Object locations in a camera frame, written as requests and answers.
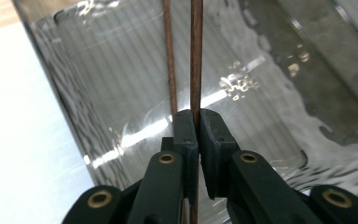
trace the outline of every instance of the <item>clamp jaw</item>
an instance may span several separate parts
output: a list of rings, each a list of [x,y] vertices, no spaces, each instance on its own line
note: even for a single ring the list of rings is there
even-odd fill
[[[174,121],[142,180],[87,190],[63,223],[182,223],[183,199],[197,197],[199,154],[208,195],[227,198],[232,223],[358,223],[355,195],[328,185],[309,197],[291,189],[261,155],[239,148],[218,113],[201,109],[199,137],[189,110]]]

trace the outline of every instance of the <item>white table surface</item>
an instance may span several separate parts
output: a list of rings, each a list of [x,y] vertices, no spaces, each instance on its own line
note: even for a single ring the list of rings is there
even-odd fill
[[[61,223],[93,186],[22,25],[0,29],[0,223]]]

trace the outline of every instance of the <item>thin rod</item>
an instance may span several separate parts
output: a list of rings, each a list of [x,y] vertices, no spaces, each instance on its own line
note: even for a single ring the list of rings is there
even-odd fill
[[[201,70],[202,70],[202,16],[203,0],[191,0],[191,55],[190,55],[190,109],[194,128],[200,136]],[[198,223],[199,188],[196,200],[190,205],[190,223]]]
[[[173,63],[170,0],[162,0],[162,7],[164,10],[165,44],[167,49],[168,82],[170,86],[171,114],[172,114],[172,118],[174,118],[176,112],[178,111],[178,106],[177,106],[177,99],[176,99],[175,68]]]

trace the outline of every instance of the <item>black clamp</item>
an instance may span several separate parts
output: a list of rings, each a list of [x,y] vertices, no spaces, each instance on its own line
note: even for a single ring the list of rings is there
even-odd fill
[[[123,191],[98,186],[76,201],[63,223],[182,223],[183,199],[197,195],[199,154],[211,199],[227,198],[232,223],[358,223],[358,198],[335,186],[305,196],[253,151],[240,150],[221,116],[200,111],[197,138],[189,110],[175,115],[144,179]]]

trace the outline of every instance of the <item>glass tank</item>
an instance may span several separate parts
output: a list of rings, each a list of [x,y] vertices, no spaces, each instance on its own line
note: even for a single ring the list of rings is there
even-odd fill
[[[160,0],[14,0],[95,185],[125,189],[172,136]],[[171,1],[179,110],[190,0]],[[297,190],[358,195],[358,1],[204,0],[201,107]],[[200,223],[229,217],[200,172]]]

